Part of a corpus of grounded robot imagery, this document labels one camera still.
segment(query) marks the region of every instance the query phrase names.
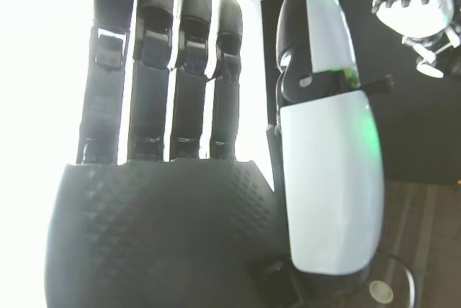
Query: wooden floor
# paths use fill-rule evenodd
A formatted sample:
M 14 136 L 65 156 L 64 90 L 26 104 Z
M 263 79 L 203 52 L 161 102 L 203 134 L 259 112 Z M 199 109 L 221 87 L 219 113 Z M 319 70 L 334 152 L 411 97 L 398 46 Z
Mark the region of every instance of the wooden floor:
M 443 186 L 388 182 L 380 249 L 396 254 L 415 274 L 418 308 L 461 307 L 461 191 Z M 371 281 L 391 285 L 394 300 L 379 305 Z M 377 254 L 368 279 L 353 293 L 323 307 L 408 307 L 403 267 Z

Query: white robotic hand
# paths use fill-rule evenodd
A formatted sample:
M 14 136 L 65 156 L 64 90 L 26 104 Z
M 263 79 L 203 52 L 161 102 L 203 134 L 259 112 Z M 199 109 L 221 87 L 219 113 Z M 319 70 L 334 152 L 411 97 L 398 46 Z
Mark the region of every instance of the white robotic hand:
M 419 54 L 418 71 L 435 78 L 444 76 L 444 69 L 437 65 L 438 54 L 461 44 L 455 0 L 372 0 L 372 11 L 403 36 L 402 44 Z

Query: bright white background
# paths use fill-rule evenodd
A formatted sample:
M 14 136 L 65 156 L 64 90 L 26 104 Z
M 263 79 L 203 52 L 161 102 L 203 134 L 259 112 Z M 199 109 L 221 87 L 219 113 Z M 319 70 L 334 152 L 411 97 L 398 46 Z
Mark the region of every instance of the bright white background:
M 244 34 L 236 152 L 239 160 L 255 160 L 272 185 L 265 135 L 261 11 L 251 0 L 238 1 L 243 10 Z M 213 3 L 216 9 L 219 0 Z M 46 233 L 63 167 L 76 156 L 92 7 L 93 0 L 0 0 L 0 307 L 46 307 Z M 209 72 L 215 65 L 216 16 L 215 12 Z M 133 41 L 130 46 L 121 158 L 126 156 Z M 210 84 L 207 125 L 211 123 L 212 93 Z M 203 158 L 209 137 L 210 128 L 205 126 Z

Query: black wall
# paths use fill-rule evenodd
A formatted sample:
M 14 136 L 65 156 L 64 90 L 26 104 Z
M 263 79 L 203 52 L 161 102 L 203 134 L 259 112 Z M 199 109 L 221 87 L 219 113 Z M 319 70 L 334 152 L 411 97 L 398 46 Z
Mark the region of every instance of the black wall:
M 373 96 L 387 179 L 455 184 L 461 179 L 461 79 L 426 77 L 401 36 L 371 14 L 371 0 L 339 0 L 346 13 L 362 82 L 388 74 L 391 94 Z M 269 122 L 275 122 L 277 20 L 283 0 L 262 2 Z

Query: wire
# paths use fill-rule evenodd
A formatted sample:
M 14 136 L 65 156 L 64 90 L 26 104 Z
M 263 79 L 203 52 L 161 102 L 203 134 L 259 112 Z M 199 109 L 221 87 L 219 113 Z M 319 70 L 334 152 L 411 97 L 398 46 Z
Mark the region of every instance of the wire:
M 402 259 L 400 259 L 396 255 L 387 253 L 379 249 L 377 250 L 377 252 L 379 254 L 383 254 L 387 256 L 388 258 L 391 258 L 397 261 L 399 264 L 402 265 L 403 269 L 405 270 L 406 278 L 408 279 L 408 290 L 409 290 L 408 308 L 414 308 L 415 300 L 416 300 L 416 284 L 415 284 L 415 277 L 414 277 L 413 271 L 410 269 L 410 266 L 408 266 Z

